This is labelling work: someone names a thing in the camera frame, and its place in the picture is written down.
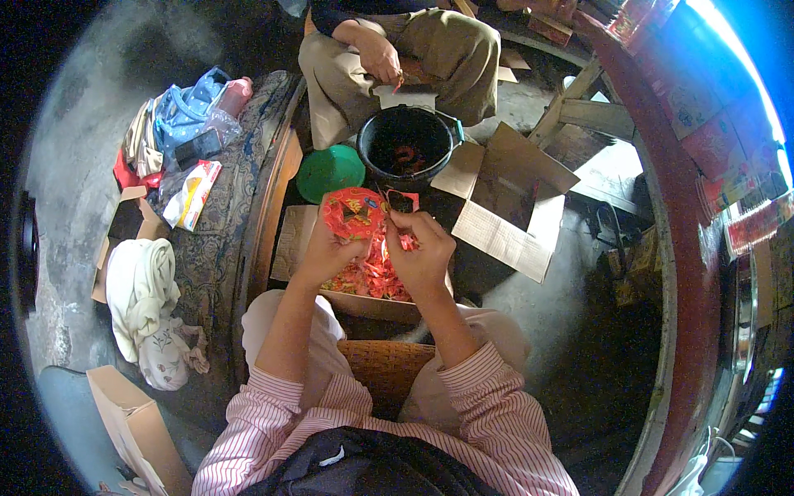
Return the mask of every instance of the striped shirt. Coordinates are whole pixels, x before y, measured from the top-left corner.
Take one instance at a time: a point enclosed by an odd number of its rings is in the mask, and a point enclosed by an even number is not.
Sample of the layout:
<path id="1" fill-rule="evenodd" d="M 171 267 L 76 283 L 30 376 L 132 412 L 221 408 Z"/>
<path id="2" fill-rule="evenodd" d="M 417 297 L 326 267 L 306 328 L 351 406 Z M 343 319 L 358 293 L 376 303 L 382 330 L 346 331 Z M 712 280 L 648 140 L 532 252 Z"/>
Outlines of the striped shirt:
<path id="1" fill-rule="evenodd" d="M 252 367 L 226 410 L 229 425 L 198 469 L 193 494 L 237 494 L 268 477 L 312 434 L 343 425 L 418 437 L 503 494 L 579 494 L 551 451 L 540 405 L 492 343 L 438 374 L 460 416 L 460 438 L 372 417 L 367 388 L 346 375 L 335 375 L 318 405 L 296 423 L 303 385 Z"/>

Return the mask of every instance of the bucket handle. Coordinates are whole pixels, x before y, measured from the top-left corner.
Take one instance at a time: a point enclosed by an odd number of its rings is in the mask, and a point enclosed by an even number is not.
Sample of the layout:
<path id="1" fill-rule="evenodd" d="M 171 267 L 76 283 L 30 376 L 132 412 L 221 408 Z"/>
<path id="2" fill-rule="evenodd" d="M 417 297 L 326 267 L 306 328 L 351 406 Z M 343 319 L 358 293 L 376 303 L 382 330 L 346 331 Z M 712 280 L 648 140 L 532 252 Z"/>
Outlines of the bucket handle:
<path id="1" fill-rule="evenodd" d="M 411 177 L 414 177 L 415 175 L 421 174 L 423 172 L 427 172 L 430 169 L 435 168 L 438 164 L 440 164 L 444 160 L 447 160 L 452 155 L 452 152 L 455 151 L 455 148 L 461 146 L 463 144 L 463 142 L 465 141 L 465 137 L 464 137 L 464 134 L 463 134 L 463 124 L 461 123 L 460 119 L 458 119 L 457 117 L 452 117 L 451 115 L 447 115 L 446 113 L 443 113 L 440 110 L 435 110 L 435 113 L 439 113 L 439 114 L 443 115 L 444 117 L 448 118 L 450 121 L 453 121 L 455 123 L 454 138 L 457 139 L 457 143 L 455 143 L 451 147 L 451 149 L 447 153 L 444 154 L 444 156 L 442 158 L 438 159 L 438 161 L 436 163 L 434 163 L 430 167 L 426 167 L 426 168 L 422 169 L 421 171 L 412 172 L 410 174 Z"/>

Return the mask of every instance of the hand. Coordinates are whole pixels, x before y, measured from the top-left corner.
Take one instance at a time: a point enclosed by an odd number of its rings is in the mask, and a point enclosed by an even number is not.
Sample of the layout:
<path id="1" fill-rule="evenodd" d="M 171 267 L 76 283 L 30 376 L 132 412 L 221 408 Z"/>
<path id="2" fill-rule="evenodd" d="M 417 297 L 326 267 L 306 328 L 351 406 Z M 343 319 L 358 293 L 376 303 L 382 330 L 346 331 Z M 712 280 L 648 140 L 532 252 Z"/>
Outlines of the hand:
<path id="1" fill-rule="evenodd" d="M 397 86 L 399 81 L 399 57 L 389 40 L 371 29 L 363 28 L 356 41 L 361 66 L 364 70 L 386 84 Z"/>
<path id="2" fill-rule="evenodd" d="M 386 219 L 386 244 L 391 264 L 414 302 L 423 305 L 439 296 L 449 297 L 444 279 L 455 240 L 427 212 L 392 210 L 390 217 Z M 410 230 L 419 248 L 403 250 L 398 229 Z"/>
<path id="3" fill-rule="evenodd" d="M 322 216 L 314 223 L 309 246 L 298 271 L 292 277 L 307 286 L 320 287 L 339 274 L 357 256 L 366 256 L 371 240 L 347 241 L 332 233 Z"/>

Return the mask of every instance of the black bucket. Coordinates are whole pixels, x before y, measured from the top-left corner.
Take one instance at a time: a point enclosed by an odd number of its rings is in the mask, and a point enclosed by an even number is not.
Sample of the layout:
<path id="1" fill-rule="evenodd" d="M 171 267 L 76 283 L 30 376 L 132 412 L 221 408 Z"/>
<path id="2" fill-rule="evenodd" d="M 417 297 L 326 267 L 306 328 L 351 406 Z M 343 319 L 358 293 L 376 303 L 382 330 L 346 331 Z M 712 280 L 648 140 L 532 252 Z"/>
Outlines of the black bucket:
<path id="1" fill-rule="evenodd" d="M 417 193 L 430 185 L 463 140 L 461 122 L 400 105 L 377 112 L 358 133 L 358 155 L 383 189 Z"/>

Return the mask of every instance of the khaki pants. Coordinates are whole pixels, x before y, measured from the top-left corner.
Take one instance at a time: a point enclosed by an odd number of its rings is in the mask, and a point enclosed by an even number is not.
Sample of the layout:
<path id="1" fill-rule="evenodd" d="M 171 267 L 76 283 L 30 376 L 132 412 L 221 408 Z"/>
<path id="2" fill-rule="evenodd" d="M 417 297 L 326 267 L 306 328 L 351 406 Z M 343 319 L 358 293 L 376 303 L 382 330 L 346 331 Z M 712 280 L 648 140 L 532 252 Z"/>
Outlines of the khaki pants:
<path id="1" fill-rule="evenodd" d="M 496 114 L 499 32 L 462 13 L 430 9 L 388 16 L 363 16 L 364 27 L 385 36 L 401 56 L 417 59 L 438 81 L 436 108 L 472 126 Z M 377 110 L 372 88 L 380 82 L 361 67 L 358 51 L 315 31 L 298 55 L 306 77 L 314 149 L 323 150 L 353 134 Z"/>
<path id="2" fill-rule="evenodd" d="M 253 367 L 256 361 L 283 293 L 282 290 L 270 290 L 260 294 L 243 315 L 243 348 L 249 367 Z M 458 309 L 480 344 L 491 341 L 507 364 L 517 371 L 523 370 L 530 346 L 515 321 L 496 310 L 460 305 Z M 344 337 L 345 332 L 333 315 L 330 303 L 322 296 L 317 296 L 309 333 L 309 360 L 303 378 L 303 396 L 300 398 L 303 413 L 320 402 L 332 375 L 353 376 L 347 359 L 337 348 L 337 341 Z M 438 377 L 439 368 L 441 357 L 436 351 L 436 356 L 416 376 L 398 420 L 427 424 L 450 436 L 459 437 L 461 422 L 449 403 L 449 393 L 444 383 Z"/>

